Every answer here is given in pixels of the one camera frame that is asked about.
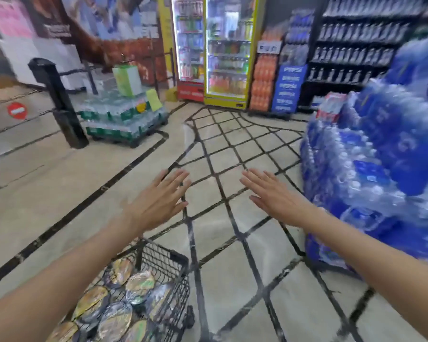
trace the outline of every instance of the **cart wheel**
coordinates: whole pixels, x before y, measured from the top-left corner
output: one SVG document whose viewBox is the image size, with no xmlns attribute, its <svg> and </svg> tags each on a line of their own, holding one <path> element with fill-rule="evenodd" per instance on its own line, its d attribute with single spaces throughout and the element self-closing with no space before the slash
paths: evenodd
<svg viewBox="0 0 428 342">
<path fill-rule="evenodd" d="M 191 305 L 188 305 L 186 316 L 184 318 L 184 325 L 186 326 L 186 328 L 191 329 L 194 327 L 194 324 L 195 324 L 194 308 Z"/>
</svg>

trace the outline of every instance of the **shopping basket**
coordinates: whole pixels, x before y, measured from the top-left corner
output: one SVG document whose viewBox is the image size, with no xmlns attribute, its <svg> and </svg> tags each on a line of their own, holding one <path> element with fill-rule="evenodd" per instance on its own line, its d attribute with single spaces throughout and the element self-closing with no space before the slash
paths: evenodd
<svg viewBox="0 0 428 342">
<path fill-rule="evenodd" d="M 194 310 L 187 305 L 190 294 L 188 283 L 188 258 L 174 250 L 165 248 L 157 243 L 140 239 L 135 245 L 118 254 L 112 261 L 128 258 L 134 264 L 137 272 L 149 270 L 154 275 L 156 284 L 171 283 L 171 290 L 166 295 L 157 315 L 153 318 L 150 328 L 143 341 L 179 342 L 186 328 L 194 326 Z M 103 270 L 89 288 L 103 285 Z M 125 298 L 125 289 L 111 289 L 111 303 Z M 147 319 L 145 313 L 134 307 L 136 319 Z M 83 340 L 95 340 L 97 324 L 78 324 Z"/>
</svg>

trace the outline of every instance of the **red sign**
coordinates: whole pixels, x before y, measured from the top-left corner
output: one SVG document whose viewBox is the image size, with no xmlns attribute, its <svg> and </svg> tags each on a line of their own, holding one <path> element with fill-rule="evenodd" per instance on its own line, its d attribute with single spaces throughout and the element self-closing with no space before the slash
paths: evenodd
<svg viewBox="0 0 428 342">
<path fill-rule="evenodd" d="M 177 85 L 177 97 L 179 99 L 191 99 L 192 101 L 203 102 L 203 85 L 180 81 Z"/>
<path fill-rule="evenodd" d="M 15 119 L 24 120 L 27 117 L 27 108 L 24 104 L 13 102 L 8 107 L 8 114 Z"/>
</svg>

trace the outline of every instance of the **price tag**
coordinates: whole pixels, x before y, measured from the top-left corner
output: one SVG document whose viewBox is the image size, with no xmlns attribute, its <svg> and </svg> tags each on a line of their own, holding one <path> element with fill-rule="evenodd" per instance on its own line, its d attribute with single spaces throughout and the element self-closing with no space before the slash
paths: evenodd
<svg viewBox="0 0 428 342">
<path fill-rule="evenodd" d="M 281 40 L 260 40 L 257 45 L 257 53 L 278 55 L 281 52 L 281 46 Z"/>
</svg>

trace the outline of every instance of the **pallet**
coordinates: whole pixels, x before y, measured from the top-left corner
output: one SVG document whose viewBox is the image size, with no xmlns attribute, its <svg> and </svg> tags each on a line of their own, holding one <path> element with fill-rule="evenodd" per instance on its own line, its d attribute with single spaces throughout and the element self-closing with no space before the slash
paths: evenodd
<svg viewBox="0 0 428 342">
<path fill-rule="evenodd" d="M 147 136 L 153 134 L 154 131 L 156 129 L 158 129 L 160 126 L 165 126 L 165 125 L 168 125 L 168 116 L 165 117 L 164 119 L 160 120 L 160 122 L 157 122 L 153 126 L 149 127 L 149 129 L 146 132 L 144 132 L 142 135 L 140 135 L 139 137 L 136 137 L 132 140 L 128 140 L 128 139 L 120 138 L 120 137 L 114 137 L 111 135 L 91 135 L 91 138 L 93 141 L 108 141 L 108 142 L 112 142 L 114 144 L 121 143 L 121 144 L 130 146 L 131 149 L 134 149 L 141 143 L 141 141 L 143 140 L 144 137 L 147 137 Z"/>
<path fill-rule="evenodd" d="M 262 118 L 269 119 L 280 119 L 284 121 L 290 121 L 292 119 L 293 113 L 274 113 L 274 112 L 259 112 L 256 110 L 248 110 L 247 115 L 249 116 L 259 116 Z"/>
</svg>

